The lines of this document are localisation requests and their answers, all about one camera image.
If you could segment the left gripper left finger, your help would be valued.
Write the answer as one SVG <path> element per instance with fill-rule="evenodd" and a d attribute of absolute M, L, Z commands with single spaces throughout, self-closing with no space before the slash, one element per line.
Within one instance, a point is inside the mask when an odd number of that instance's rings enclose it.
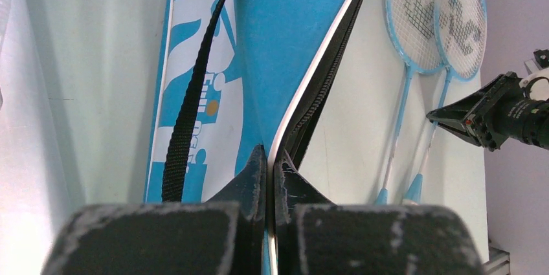
<path fill-rule="evenodd" d="M 58 234 L 44 274 L 263 274 L 267 160 L 253 148 L 204 203 L 94 204 Z"/>

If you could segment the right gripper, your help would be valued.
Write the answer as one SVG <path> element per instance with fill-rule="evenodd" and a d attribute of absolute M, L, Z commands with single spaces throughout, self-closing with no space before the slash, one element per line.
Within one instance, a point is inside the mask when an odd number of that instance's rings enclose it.
<path fill-rule="evenodd" d="M 500 149 L 509 138 L 548 149 L 548 99 L 533 99 L 520 88 L 514 72 L 498 75 L 477 92 L 429 111 L 433 124 L 467 143 Z"/>

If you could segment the blue racket cover bag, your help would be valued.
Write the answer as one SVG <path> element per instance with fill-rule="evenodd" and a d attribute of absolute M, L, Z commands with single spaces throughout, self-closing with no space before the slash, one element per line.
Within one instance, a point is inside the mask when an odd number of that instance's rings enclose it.
<path fill-rule="evenodd" d="M 274 166 L 297 172 L 362 2 L 167 0 L 144 200 L 204 203 L 261 145 L 263 274 L 280 274 Z"/>

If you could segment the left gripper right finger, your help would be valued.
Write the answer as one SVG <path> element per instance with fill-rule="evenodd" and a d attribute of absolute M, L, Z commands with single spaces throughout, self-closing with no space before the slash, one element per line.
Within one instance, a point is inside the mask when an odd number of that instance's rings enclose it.
<path fill-rule="evenodd" d="M 280 274 L 483 274 L 460 217 L 441 206 L 336 205 L 288 160 L 274 166 Z"/>

